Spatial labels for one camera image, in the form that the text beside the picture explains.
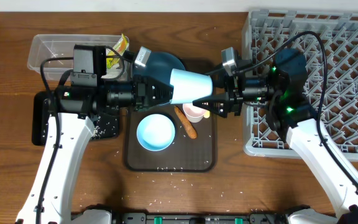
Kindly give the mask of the yellow plastic spoon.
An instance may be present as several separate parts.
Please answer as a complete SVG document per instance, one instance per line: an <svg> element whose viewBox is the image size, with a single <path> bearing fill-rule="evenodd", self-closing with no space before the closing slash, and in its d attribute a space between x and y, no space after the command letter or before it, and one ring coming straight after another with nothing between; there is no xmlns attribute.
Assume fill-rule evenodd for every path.
<svg viewBox="0 0 358 224"><path fill-rule="evenodd" d="M209 118L211 115L210 111L206 111L205 114L204 114L204 118Z"/></svg>

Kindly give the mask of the pink plastic cup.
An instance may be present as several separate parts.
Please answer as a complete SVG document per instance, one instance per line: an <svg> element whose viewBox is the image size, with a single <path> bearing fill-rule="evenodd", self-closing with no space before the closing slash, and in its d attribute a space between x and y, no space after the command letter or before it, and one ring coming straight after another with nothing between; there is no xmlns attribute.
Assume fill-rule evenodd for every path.
<svg viewBox="0 0 358 224"><path fill-rule="evenodd" d="M192 103L183 104L183 112L191 123L198 123L204 118L205 109L193 106Z"/></svg>

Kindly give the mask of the dark blue plate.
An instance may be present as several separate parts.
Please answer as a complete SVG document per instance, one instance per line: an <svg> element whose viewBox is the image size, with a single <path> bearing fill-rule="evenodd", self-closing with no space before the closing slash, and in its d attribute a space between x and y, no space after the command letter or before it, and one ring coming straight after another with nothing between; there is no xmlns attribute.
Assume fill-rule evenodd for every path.
<svg viewBox="0 0 358 224"><path fill-rule="evenodd" d="M145 68L134 65L132 74L152 77L169 85L173 69L185 70L185 66L179 58L170 53L152 52Z"/></svg>

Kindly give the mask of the light blue cup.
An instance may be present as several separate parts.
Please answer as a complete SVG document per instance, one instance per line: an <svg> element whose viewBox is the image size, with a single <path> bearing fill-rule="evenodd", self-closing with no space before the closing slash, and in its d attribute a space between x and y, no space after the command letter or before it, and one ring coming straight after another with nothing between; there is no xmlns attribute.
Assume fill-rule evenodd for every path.
<svg viewBox="0 0 358 224"><path fill-rule="evenodd" d="M213 82L210 76L186 70L173 69L170 75L173 86L171 104L192 103L213 93Z"/></svg>

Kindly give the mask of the light blue bowl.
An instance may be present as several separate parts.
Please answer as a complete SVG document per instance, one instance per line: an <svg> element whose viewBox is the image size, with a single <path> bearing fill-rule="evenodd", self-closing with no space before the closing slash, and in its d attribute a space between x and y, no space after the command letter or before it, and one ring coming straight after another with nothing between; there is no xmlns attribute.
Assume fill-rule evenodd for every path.
<svg viewBox="0 0 358 224"><path fill-rule="evenodd" d="M136 137L144 149L157 152L171 145L175 133L175 126L170 118L162 114L150 114L140 121Z"/></svg>

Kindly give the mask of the yellow green snack wrapper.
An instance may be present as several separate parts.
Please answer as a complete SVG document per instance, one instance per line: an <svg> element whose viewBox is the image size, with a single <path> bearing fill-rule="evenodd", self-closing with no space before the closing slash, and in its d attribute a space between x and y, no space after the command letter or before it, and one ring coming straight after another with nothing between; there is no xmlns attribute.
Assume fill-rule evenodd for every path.
<svg viewBox="0 0 358 224"><path fill-rule="evenodd" d="M121 34L118 42L112 47L119 55L123 56L124 52L129 48L129 41L124 34ZM112 58L106 59L106 67L111 69L115 64L119 63L119 57L111 49L106 49L106 55Z"/></svg>

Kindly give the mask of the white tissue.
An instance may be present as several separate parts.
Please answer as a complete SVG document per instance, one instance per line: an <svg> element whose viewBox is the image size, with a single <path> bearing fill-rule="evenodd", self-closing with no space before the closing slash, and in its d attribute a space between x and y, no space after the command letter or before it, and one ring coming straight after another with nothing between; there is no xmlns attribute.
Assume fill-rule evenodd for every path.
<svg viewBox="0 0 358 224"><path fill-rule="evenodd" d="M106 70L106 74L103 75L101 78L103 79L114 79L116 77L118 77L120 75L122 71L121 67L112 67L112 68L108 68Z"/></svg>

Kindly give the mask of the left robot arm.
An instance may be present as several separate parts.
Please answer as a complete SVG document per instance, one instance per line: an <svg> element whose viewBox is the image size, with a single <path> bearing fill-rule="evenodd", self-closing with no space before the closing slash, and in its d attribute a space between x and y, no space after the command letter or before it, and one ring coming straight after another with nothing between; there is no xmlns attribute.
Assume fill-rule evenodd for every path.
<svg viewBox="0 0 358 224"><path fill-rule="evenodd" d="M119 117L120 108L146 110L170 102L173 86L134 75L128 82L103 80L109 56L103 45L76 45L74 68L49 88L48 131L44 153L16 223L70 223L71 200L86 146L93 136L92 115Z"/></svg>

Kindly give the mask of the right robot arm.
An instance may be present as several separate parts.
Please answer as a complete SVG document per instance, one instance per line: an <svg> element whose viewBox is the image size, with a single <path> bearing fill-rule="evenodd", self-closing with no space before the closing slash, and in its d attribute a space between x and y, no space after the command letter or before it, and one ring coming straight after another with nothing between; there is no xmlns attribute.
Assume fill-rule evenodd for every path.
<svg viewBox="0 0 358 224"><path fill-rule="evenodd" d="M219 95L193 101L193 105L225 118L241 113L245 103L266 103L266 120L306 163L328 196L335 216L317 213L309 206L291 209L287 223L358 223L358 171L344 156L302 93L308 77L305 56L296 49L284 48L274 53L273 67L265 78L246 77L254 67L239 70L225 64L216 82L224 89Z"/></svg>

